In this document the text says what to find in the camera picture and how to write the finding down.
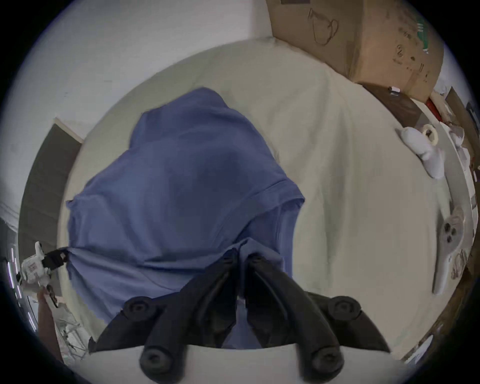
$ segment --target white game controller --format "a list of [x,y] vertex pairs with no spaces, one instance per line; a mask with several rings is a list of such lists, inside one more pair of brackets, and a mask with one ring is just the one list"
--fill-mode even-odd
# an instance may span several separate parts
[[456,207],[447,217],[438,237],[438,255],[435,268],[433,293],[440,295],[447,283],[450,263],[463,241],[465,216],[462,208]]

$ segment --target tape roll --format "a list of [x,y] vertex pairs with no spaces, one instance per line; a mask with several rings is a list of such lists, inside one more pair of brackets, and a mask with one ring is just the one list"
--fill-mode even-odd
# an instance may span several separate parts
[[437,145],[438,144],[438,132],[431,124],[425,124],[422,129],[420,130],[423,136],[426,136],[427,139],[430,141],[430,144]]

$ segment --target cardboard box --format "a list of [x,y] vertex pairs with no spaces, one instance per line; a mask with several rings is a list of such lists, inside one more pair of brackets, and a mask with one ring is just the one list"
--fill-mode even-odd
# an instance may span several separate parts
[[266,0],[272,33],[356,83],[425,102],[442,67],[435,30],[400,0]]

